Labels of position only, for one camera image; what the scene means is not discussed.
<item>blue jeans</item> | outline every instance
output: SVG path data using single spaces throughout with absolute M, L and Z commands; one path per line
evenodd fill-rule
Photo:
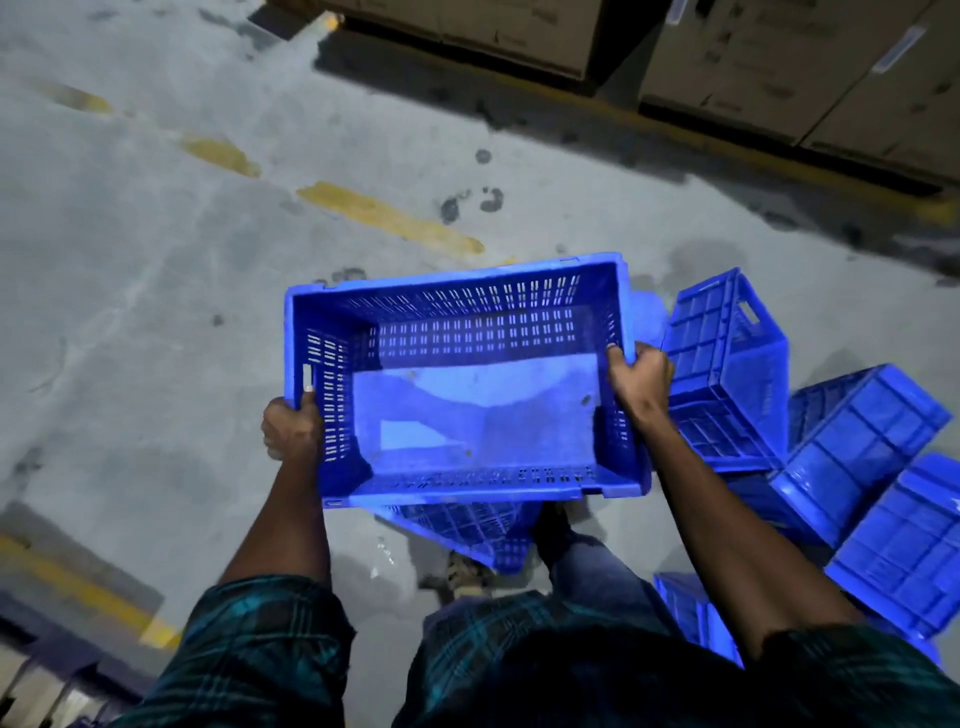
M 680 627 L 652 584 L 630 571 L 626 564 L 592 536 L 569 531 L 566 538 L 568 543 L 556 549 L 559 553 L 552 564 L 547 561 L 546 550 L 540 550 L 550 569 L 555 598 L 589 607 L 611 617 L 629 618 L 652 613 L 670 634 L 684 639 Z M 423 621 L 423 631 L 428 631 L 440 619 L 485 599 L 485 596 L 463 596 L 447 604 Z

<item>person's right hand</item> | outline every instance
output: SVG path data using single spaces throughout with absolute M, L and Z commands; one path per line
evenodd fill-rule
M 674 367 L 665 353 L 636 342 L 636 361 L 630 365 L 623 350 L 611 344 L 607 347 L 607 363 L 613 392 L 634 425 L 640 427 L 666 415 Z
M 271 400 L 263 410 L 263 444 L 275 460 L 282 460 L 294 448 L 316 448 L 324 438 L 324 418 L 314 393 L 304 392 L 300 409 L 292 409 L 283 397 Z

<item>plaid shirt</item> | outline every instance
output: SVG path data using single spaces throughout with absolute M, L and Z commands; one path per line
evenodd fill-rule
M 424 639 L 394 726 L 960 726 L 960 688 L 870 627 L 774 635 L 743 670 L 648 619 L 535 592 L 462 609 Z M 154 689 L 113 725 L 343 725 L 354 634 L 308 579 L 215 587 Z

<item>gray floor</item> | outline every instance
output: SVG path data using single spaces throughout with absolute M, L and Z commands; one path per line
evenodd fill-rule
M 614 250 L 670 299 L 738 265 L 791 339 L 793 385 L 893 361 L 960 410 L 944 273 L 960 235 L 322 23 L 272 43 L 241 24 L 255 7 L 0 3 L 0 506 L 149 585 L 161 619 L 183 624 L 276 471 L 259 417 L 282 390 L 295 283 Z M 260 176 L 186 154 L 193 136 L 228 139 Z M 296 196 L 315 182 L 393 210 Z M 960 428 L 936 447 L 960 456 Z M 360 632 L 349 721 L 385 725 L 436 606 L 418 574 L 440 553 L 365 512 L 327 522 Z M 580 527 L 640 575 L 686 563 L 659 490 L 591 498 Z M 942 646 L 960 675 L 960 642 Z

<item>shirt sleeve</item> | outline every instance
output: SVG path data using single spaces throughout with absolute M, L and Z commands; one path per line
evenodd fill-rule
M 960 687 L 904 640 L 867 626 L 772 635 L 751 673 L 770 718 L 801 724 L 960 725 Z
M 113 726 L 344 724 L 350 644 L 340 600 L 301 576 L 208 590 L 150 693 Z

